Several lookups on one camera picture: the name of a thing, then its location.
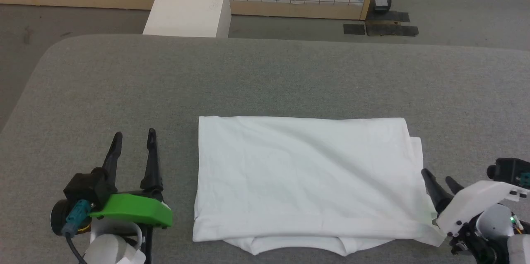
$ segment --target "gray floor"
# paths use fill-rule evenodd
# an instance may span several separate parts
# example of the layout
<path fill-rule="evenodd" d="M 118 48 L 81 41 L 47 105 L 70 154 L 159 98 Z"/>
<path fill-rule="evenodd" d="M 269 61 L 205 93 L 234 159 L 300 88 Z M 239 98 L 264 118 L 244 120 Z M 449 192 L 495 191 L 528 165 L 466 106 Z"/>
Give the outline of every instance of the gray floor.
<path fill-rule="evenodd" d="M 350 36 L 342 25 L 354 21 L 243 16 L 232 17 L 229 36 L 530 50 L 530 0 L 392 1 L 393 10 L 409 12 L 418 36 Z M 147 17 L 148 11 L 0 5 L 0 130 L 47 48 L 82 34 L 141 34 Z"/>

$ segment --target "black cable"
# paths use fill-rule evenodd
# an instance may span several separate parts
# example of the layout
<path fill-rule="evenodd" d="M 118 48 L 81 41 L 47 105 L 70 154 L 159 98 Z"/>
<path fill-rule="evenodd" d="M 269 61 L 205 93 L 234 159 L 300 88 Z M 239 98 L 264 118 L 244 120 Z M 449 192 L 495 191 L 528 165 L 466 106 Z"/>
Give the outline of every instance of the black cable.
<path fill-rule="evenodd" d="M 140 251 L 145 255 L 145 264 L 151 264 L 151 250 L 153 245 L 153 226 L 139 225 L 145 241 L 140 245 Z"/>
<path fill-rule="evenodd" d="M 68 246 L 70 247 L 70 249 L 72 250 L 72 253 L 74 253 L 74 256 L 77 258 L 77 260 L 79 260 L 79 263 L 80 264 L 88 264 L 85 259 L 83 259 L 83 257 L 79 254 L 79 252 L 77 251 L 77 249 L 75 248 L 74 246 L 74 243 L 72 242 L 72 238 L 70 237 L 70 234 L 69 233 L 66 233 L 65 234 L 65 237 L 66 237 L 66 242 L 68 243 Z"/>

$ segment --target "gray table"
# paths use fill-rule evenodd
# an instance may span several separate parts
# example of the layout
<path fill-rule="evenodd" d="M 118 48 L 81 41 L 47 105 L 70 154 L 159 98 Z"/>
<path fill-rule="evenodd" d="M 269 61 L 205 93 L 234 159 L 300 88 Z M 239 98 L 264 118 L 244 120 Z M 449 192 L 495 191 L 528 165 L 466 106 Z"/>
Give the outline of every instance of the gray table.
<path fill-rule="evenodd" d="M 252 256 L 193 243 L 199 115 L 405 117 L 424 164 L 463 185 L 500 156 L 530 159 L 530 53 L 357 43 L 82 36 L 49 49 L 0 134 L 0 262 L 74 263 L 49 212 L 76 172 L 100 166 L 123 132 L 117 187 L 137 189 L 147 130 L 159 138 L 174 227 L 157 230 L 156 263 L 471 263 L 447 242 L 393 241 L 346 258 L 288 248 Z M 510 204 L 530 219 L 530 202 Z M 87 235 L 74 242 L 83 250 Z"/>

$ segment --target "folded white t-shirt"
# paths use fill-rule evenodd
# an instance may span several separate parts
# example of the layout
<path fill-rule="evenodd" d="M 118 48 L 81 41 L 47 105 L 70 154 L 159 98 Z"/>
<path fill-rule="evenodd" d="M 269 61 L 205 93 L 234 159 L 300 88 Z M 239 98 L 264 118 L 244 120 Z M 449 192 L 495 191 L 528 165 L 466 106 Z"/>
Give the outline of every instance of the folded white t-shirt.
<path fill-rule="evenodd" d="M 422 168 L 403 118 L 200 117 L 193 241 L 343 256 L 393 239 L 439 246 Z"/>

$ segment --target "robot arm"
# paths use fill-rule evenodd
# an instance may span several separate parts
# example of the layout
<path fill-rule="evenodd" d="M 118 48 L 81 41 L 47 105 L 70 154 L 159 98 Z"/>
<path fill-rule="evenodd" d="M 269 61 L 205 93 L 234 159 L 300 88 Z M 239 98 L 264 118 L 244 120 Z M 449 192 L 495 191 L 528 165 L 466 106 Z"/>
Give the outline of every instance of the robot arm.
<path fill-rule="evenodd" d="M 161 194 L 155 130 L 149 129 L 147 165 L 140 190 L 116 189 L 121 144 L 122 134 L 117 132 L 104 164 L 89 174 L 75 174 L 64 189 L 66 200 L 53 206 L 51 228 L 66 238 L 79 263 L 151 264 L 153 229 L 172 225 L 173 213 Z M 85 232 L 91 232 L 90 246 L 81 256 L 72 237 Z"/>
<path fill-rule="evenodd" d="M 447 193 L 427 169 L 425 185 L 438 213 L 436 223 L 452 237 L 451 253 L 471 253 L 478 264 L 530 264 L 530 235 L 525 222 L 499 204 L 504 199 L 518 202 L 530 191 L 530 163 L 515 158 L 499 158 L 488 168 L 493 181 L 479 181 L 462 187 L 453 178 Z"/>

